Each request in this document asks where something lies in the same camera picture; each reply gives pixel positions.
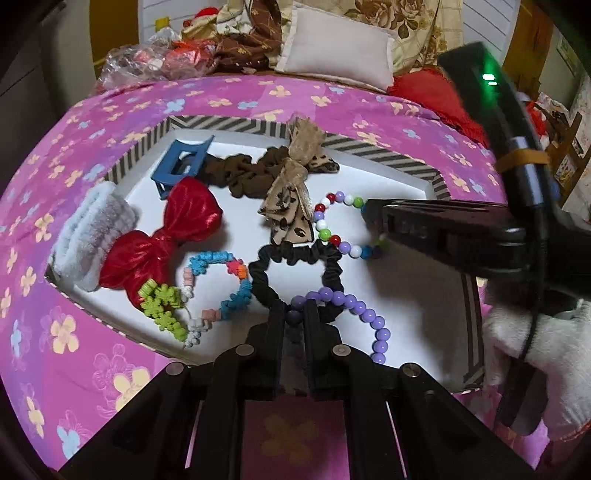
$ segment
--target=wooden cabinet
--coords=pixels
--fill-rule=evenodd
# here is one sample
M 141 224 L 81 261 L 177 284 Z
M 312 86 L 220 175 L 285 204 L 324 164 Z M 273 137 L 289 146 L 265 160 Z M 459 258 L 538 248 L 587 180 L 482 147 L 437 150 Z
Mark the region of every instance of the wooden cabinet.
M 533 0 L 522 0 L 503 69 L 518 90 L 538 98 L 540 74 L 550 48 L 554 24 Z

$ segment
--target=black scrunchie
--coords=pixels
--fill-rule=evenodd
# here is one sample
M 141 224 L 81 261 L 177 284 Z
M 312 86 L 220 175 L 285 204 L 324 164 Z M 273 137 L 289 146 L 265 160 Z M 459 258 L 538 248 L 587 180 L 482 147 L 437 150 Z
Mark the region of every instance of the black scrunchie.
M 281 260 L 286 259 L 288 265 L 295 265 L 299 260 L 313 265 L 318 260 L 323 260 L 326 268 L 322 274 L 322 284 L 333 291 L 345 291 L 340 282 L 343 269 L 339 265 L 339 260 L 343 255 L 333 244 L 325 245 L 318 239 L 311 247 L 307 245 L 294 247 L 291 242 L 282 242 L 281 245 L 265 245 L 259 250 L 258 255 L 259 259 L 248 265 L 248 271 L 252 277 L 252 294 L 267 308 L 271 308 L 273 301 L 279 299 L 277 292 L 269 286 L 267 269 L 269 269 L 271 260 L 281 263 Z M 320 321 L 323 323 L 334 322 L 344 309 L 344 307 L 337 307 L 332 303 L 318 307 Z

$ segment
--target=floral blanket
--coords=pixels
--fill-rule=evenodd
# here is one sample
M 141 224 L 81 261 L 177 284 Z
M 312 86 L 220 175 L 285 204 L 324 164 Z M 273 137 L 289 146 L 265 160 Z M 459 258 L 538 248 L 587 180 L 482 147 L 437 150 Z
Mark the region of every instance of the floral blanket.
M 329 132 L 431 164 L 454 198 L 504 200 L 488 150 L 401 98 L 315 80 L 244 76 L 157 83 L 78 103 L 39 142 L 0 200 L 0 375 L 48 465 L 64 464 L 170 361 L 93 320 L 46 282 L 47 258 L 64 221 L 88 188 L 168 115 L 285 122 L 296 111 Z M 462 398 L 488 421 L 497 400 L 494 393 Z M 300 398 L 249 403 L 242 477 L 348 479 L 339 408 Z M 531 463 L 547 442 L 543 432 L 509 440 Z

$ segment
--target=screw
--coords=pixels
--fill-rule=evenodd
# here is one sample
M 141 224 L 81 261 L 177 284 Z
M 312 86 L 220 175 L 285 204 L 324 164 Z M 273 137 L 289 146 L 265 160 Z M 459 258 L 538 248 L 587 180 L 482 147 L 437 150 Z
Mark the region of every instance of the screw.
M 347 356 L 351 353 L 351 347 L 340 343 L 339 345 L 335 345 L 333 347 L 333 353 L 336 356 Z
M 184 365 L 181 362 L 173 362 L 166 366 L 166 373 L 174 377 L 183 373 Z
M 402 366 L 402 373 L 407 377 L 415 378 L 421 374 L 421 367 L 417 364 L 404 364 Z
M 255 348 L 248 343 L 243 343 L 242 345 L 238 345 L 236 347 L 236 354 L 240 356 L 249 356 L 252 355 L 255 351 Z

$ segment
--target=fluffy white plush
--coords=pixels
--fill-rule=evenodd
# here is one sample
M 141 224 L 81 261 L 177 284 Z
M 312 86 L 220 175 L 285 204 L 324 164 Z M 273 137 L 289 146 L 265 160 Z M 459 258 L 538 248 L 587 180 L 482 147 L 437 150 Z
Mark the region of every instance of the fluffy white plush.
M 84 291 L 98 287 L 107 253 L 137 220 L 125 199 L 114 192 L 115 184 L 110 181 L 92 187 L 64 223 L 53 248 L 54 272 Z

